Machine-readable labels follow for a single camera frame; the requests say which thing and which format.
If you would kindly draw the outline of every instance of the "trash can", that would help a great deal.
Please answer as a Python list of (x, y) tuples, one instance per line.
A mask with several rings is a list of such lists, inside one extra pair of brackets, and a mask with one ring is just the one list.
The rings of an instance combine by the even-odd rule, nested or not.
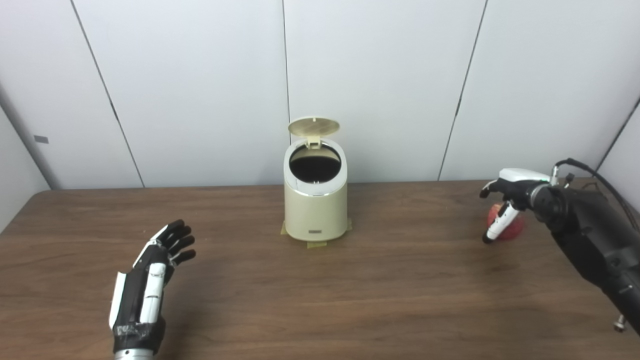
[(284, 226), (294, 239), (326, 241), (347, 231), (347, 159), (340, 145), (323, 138), (338, 129), (321, 117), (289, 124), (302, 137), (284, 156)]

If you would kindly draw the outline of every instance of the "apple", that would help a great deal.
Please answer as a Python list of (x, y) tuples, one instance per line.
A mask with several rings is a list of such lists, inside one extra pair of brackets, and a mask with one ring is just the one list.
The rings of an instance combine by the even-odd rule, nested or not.
[[(489, 215), (486, 218), (487, 227), (493, 224), (493, 221), (498, 216), (498, 211), (500, 211), (501, 207), (502, 207), (501, 203), (496, 203), (491, 207), (491, 209), (489, 209)], [(500, 233), (500, 236), (498, 236), (498, 240), (515, 239), (522, 232), (523, 228), (524, 228), (524, 217), (522, 217), (522, 213), (519, 213), (516, 216), (516, 218), (513, 219), (511, 224), (509, 224), (509, 226), (507, 226), (507, 228), (503, 230), (502, 233)]]

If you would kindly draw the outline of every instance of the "silver trim band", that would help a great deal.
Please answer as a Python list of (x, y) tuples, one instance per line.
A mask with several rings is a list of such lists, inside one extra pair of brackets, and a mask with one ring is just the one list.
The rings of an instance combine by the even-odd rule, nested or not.
[(114, 360), (154, 360), (153, 350), (147, 348), (129, 348), (120, 350), (113, 356)]

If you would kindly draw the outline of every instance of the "panel seam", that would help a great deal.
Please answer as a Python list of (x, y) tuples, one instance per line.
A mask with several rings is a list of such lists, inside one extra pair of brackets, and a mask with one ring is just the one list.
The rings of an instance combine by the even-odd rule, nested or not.
[[(284, 37), (284, 74), (287, 82), (287, 127), (291, 123), (291, 102), (289, 100), (289, 60), (287, 58), (287, 21), (284, 12), (284, 0), (282, 0), (282, 35)], [(289, 133), (289, 146), (291, 146), (291, 133)]]
[(631, 118), (634, 116), (634, 113), (638, 109), (638, 105), (639, 104), (640, 104), (640, 97), (636, 101), (636, 104), (634, 105), (633, 109), (631, 109), (631, 112), (627, 116), (627, 119), (624, 121), (624, 123), (622, 123), (622, 126), (620, 127), (620, 130), (618, 130), (618, 133), (616, 134), (616, 137), (613, 138), (613, 141), (609, 145), (609, 148), (607, 149), (607, 151), (604, 153), (604, 156), (602, 156), (602, 160), (600, 160), (600, 163), (596, 167), (596, 171), (600, 171), (600, 167), (602, 166), (602, 164), (604, 164), (604, 161), (607, 159), (607, 156), (609, 156), (609, 153), (611, 152), (611, 149), (613, 149), (613, 147), (616, 145), (616, 142), (618, 141), (618, 138), (620, 137), (620, 134), (622, 134), (622, 132), (625, 130), (625, 127), (629, 123), (629, 120), (631, 120)]
[(140, 174), (140, 169), (138, 168), (138, 164), (136, 163), (136, 158), (133, 156), (133, 152), (131, 151), (131, 146), (129, 145), (129, 140), (127, 139), (127, 135), (124, 132), (124, 128), (122, 127), (122, 123), (120, 122), (120, 117), (118, 117), (118, 112), (116, 111), (115, 106), (113, 106), (113, 101), (111, 100), (111, 94), (109, 93), (109, 89), (107, 88), (107, 84), (104, 82), (104, 77), (102, 76), (102, 71), (100, 71), (100, 67), (98, 66), (98, 61), (95, 58), (95, 54), (93, 53), (93, 48), (91, 47), (91, 43), (89, 43), (89, 38), (86, 35), (86, 31), (84, 30), (84, 25), (82, 20), (80, 19), (80, 15), (78, 14), (78, 10), (76, 8), (76, 4), (74, 0), (69, 0), (71, 2), (71, 7), (74, 9), (74, 13), (76, 15), (76, 19), (78, 20), (78, 24), (80, 25), (80, 30), (84, 36), (84, 41), (86, 42), (87, 47), (89, 48), (89, 53), (91, 53), (91, 57), (93, 59), (93, 64), (95, 65), (96, 70), (98, 70), (98, 76), (100, 77), (100, 82), (102, 82), (102, 87), (104, 88), (104, 92), (107, 94), (107, 99), (109, 100), (109, 105), (111, 106), (111, 111), (113, 111), (113, 116), (116, 118), (118, 122), (118, 127), (120, 127), (120, 132), (122, 133), (122, 137), (124, 138), (124, 142), (127, 145), (127, 150), (129, 151), (129, 155), (131, 156), (131, 160), (133, 161), (133, 166), (136, 168), (136, 172), (138, 173), (138, 178), (140, 179), (140, 183), (143, 188), (146, 188), (144, 180), (142, 180), (142, 175)]
[(465, 73), (465, 79), (462, 81), (462, 89), (460, 89), (460, 97), (458, 98), (458, 105), (456, 106), (456, 112), (453, 115), (453, 121), (451, 122), (451, 129), (449, 130), (449, 137), (447, 139), (447, 145), (444, 148), (444, 154), (442, 155), (442, 162), (440, 164), (440, 171), (438, 172), (438, 181), (442, 176), (442, 169), (444, 168), (444, 162), (447, 158), (447, 151), (449, 151), (449, 144), (451, 143), (451, 135), (453, 134), (453, 128), (456, 125), (456, 119), (458, 118), (458, 112), (460, 111), (460, 104), (462, 103), (462, 95), (465, 93), (465, 86), (467, 85), (467, 78), (469, 77), (469, 69), (471, 69), (471, 62), (474, 59), (476, 53), (476, 45), (478, 43), (478, 37), (480, 36), (480, 29), (484, 20), (484, 13), (486, 12), (486, 5), (489, 0), (484, 0), (484, 8), (482, 9), (482, 15), (480, 16), (480, 22), (478, 23), (478, 30), (476, 31), (476, 39), (474, 40), (474, 46), (471, 48), (471, 55), (469, 56), (469, 63), (467, 64), (467, 71)]

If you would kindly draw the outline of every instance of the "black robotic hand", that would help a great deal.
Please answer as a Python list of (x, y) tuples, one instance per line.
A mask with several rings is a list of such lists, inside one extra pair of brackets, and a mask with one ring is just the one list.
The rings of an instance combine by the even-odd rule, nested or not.
[(194, 244), (191, 228), (176, 220), (155, 234), (133, 263), (130, 272), (118, 273), (109, 325), (116, 359), (152, 359), (164, 338), (160, 315), (163, 288), (175, 267), (196, 256), (184, 250)]

